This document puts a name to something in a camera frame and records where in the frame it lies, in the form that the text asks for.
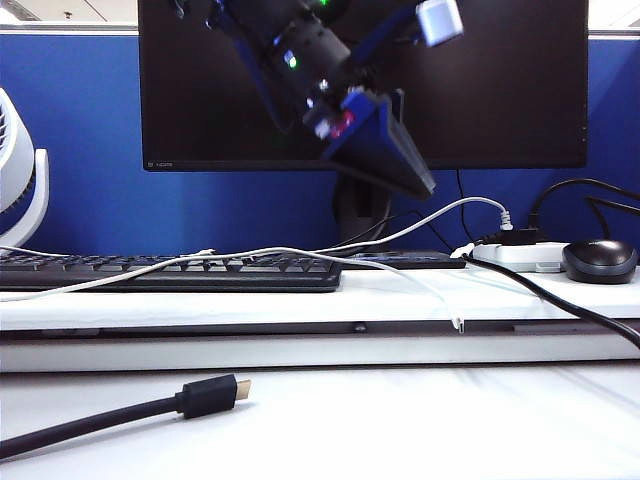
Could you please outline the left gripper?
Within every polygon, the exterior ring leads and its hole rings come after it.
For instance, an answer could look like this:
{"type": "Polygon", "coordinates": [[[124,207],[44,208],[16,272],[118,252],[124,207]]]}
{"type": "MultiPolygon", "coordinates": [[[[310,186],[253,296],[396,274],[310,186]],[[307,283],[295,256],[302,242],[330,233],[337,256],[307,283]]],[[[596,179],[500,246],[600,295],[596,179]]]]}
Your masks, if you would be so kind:
{"type": "Polygon", "coordinates": [[[323,145],[335,169],[414,198],[434,192],[435,180],[404,124],[405,92],[362,85],[334,91],[323,80],[306,94],[303,124],[323,145]]]}

